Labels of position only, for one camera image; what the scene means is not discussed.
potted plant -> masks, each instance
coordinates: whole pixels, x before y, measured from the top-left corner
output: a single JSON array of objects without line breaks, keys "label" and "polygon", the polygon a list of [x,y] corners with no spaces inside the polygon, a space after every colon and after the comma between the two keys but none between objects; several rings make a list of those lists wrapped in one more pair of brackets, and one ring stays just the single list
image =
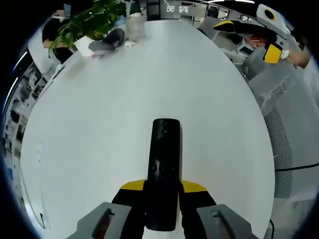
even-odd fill
[{"label": "potted plant", "polygon": [[120,0],[95,0],[91,8],[72,16],[67,24],[60,27],[50,49],[55,50],[60,43],[71,48],[83,36],[101,40],[121,15],[126,15],[126,6]]}]

